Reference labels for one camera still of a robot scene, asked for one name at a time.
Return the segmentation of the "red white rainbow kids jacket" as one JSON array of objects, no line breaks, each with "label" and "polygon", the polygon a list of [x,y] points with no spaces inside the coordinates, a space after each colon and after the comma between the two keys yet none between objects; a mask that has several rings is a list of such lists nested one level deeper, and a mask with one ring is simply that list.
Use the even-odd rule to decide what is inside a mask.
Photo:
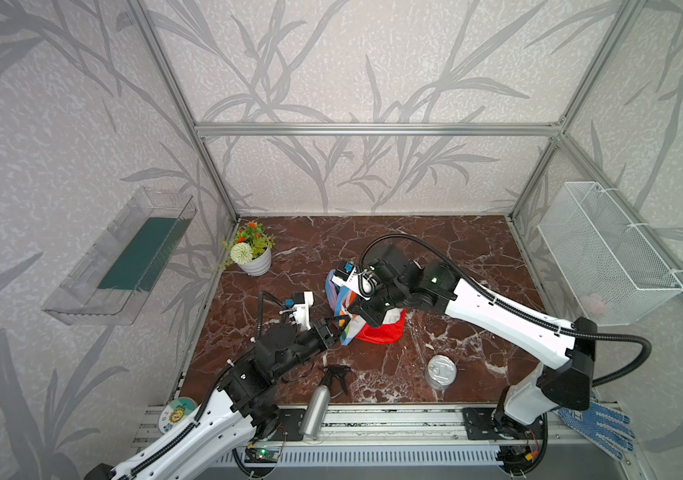
[{"label": "red white rainbow kids jacket", "polygon": [[403,308],[359,294],[357,272],[351,264],[332,270],[326,280],[326,295],[335,316],[347,316],[341,325],[341,344],[361,340],[375,345],[398,342],[405,331]]}]

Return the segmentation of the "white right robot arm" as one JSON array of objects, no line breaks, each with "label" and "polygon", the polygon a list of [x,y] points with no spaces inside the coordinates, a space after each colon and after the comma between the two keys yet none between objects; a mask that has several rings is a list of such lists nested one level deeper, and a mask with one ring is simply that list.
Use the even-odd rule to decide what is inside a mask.
[{"label": "white right robot arm", "polygon": [[390,245],[365,266],[341,264],[333,282],[355,293],[349,312],[373,328],[394,309],[435,311],[489,331],[537,358],[539,364],[521,382],[507,388],[495,421],[524,428],[541,416],[591,406],[595,324],[569,323],[541,314],[483,287],[447,260],[426,266]]}]

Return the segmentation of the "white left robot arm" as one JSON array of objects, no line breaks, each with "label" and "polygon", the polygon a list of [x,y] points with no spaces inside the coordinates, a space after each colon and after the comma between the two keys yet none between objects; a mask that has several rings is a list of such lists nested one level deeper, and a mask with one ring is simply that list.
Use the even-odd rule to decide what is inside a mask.
[{"label": "white left robot arm", "polygon": [[214,381],[209,396],[179,425],[116,466],[100,464],[88,479],[194,479],[231,450],[273,434],[279,425],[278,383],[333,348],[349,316],[322,318],[301,332],[270,326]]}]

